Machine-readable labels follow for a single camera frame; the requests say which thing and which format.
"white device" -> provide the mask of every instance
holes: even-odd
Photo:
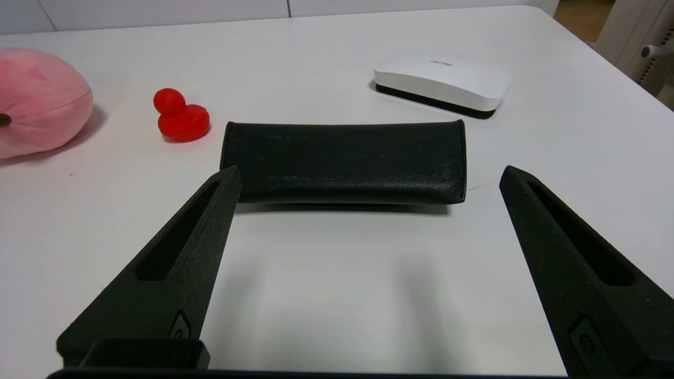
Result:
[[[500,68],[442,55],[408,55],[375,69],[377,90],[476,118],[491,117],[512,77]]]

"white cabinet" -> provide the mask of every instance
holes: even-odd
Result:
[[[328,14],[532,5],[555,14],[559,0],[289,0],[293,17]]]
[[[0,0],[0,34],[53,31],[38,0]]]
[[[286,0],[41,1],[57,30],[128,28],[288,17]]]

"white table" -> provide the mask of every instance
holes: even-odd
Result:
[[[404,51],[514,76],[466,118],[468,193],[448,214],[256,212],[232,224],[202,340],[211,368],[564,374],[498,189],[538,176],[674,293],[674,115],[539,9],[371,13],[0,37],[89,81],[96,113],[58,154],[0,163],[0,377],[61,366],[55,340],[218,169],[227,121],[458,119],[376,93]],[[213,128],[165,142],[152,96],[180,89]]]

